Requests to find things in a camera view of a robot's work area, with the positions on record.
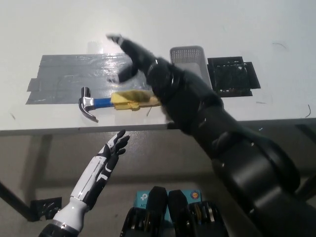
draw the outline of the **white robotic arm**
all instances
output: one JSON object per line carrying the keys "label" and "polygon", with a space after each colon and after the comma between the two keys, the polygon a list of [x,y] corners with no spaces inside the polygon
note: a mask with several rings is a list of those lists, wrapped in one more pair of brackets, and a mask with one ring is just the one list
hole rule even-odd
{"label": "white robotic arm", "polygon": [[123,137],[124,134],[125,130],[116,134],[92,158],[72,191],[68,205],[54,216],[52,224],[44,228],[40,237],[78,236],[83,228],[85,213],[94,207],[119,155],[125,153],[123,147],[127,145],[129,136]]}

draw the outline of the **robotic arm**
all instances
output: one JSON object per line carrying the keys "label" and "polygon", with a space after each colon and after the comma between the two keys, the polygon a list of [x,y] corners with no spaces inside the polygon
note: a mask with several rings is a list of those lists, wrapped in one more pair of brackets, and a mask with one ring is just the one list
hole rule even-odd
{"label": "robotic arm", "polygon": [[192,135],[245,214],[267,236],[316,236],[316,210],[299,200],[299,173],[273,141],[242,127],[198,76],[136,43],[109,35],[142,71],[174,123]]}
{"label": "robotic arm", "polygon": [[91,159],[72,191],[69,203],[54,216],[52,223],[43,229],[40,237],[78,236],[83,228],[85,213],[94,207],[119,160],[119,155],[125,153],[123,148],[127,145],[129,136],[123,137],[124,134],[125,130],[122,130],[112,137]]}

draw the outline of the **blue box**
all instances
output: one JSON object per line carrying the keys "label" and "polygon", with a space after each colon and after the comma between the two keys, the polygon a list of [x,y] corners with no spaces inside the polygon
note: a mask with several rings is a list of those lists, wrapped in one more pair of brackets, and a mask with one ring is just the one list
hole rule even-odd
{"label": "blue box", "polygon": [[[193,202],[198,202],[201,201],[201,191],[200,190],[181,190],[183,194],[186,196],[188,200],[188,204],[193,203]],[[138,191],[136,193],[136,199],[134,201],[134,207],[140,207],[143,209],[146,209],[146,204],[147,204],[147,198],[150,190],[146,191]],[[166,223],[166,227],[172,227],[172,220],[169,214],[169,208],[166,210],[166,215],[164,216]]]}

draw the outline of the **yellow sponge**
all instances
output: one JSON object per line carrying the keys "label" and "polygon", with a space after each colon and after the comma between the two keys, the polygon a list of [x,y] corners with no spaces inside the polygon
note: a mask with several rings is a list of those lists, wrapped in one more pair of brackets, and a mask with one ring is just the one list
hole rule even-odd
{"label": "yellow sponge", "polygon": [[140,107],[159,106],[160,101],[152,92],[144,90],[129,90],[112,93],[111,103],[116,110],[137,110]]}

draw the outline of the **white plastic basket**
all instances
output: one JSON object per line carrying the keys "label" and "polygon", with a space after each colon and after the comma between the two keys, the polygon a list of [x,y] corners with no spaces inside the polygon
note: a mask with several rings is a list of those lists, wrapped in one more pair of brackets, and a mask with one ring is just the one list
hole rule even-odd
{"label": "white plastic basket", "polygon": [[183,70],[189,70],[202,78],[208,85],[211,80],[206,66],[204,50],[200,46],[174,47],[170,49],[173,64]]}

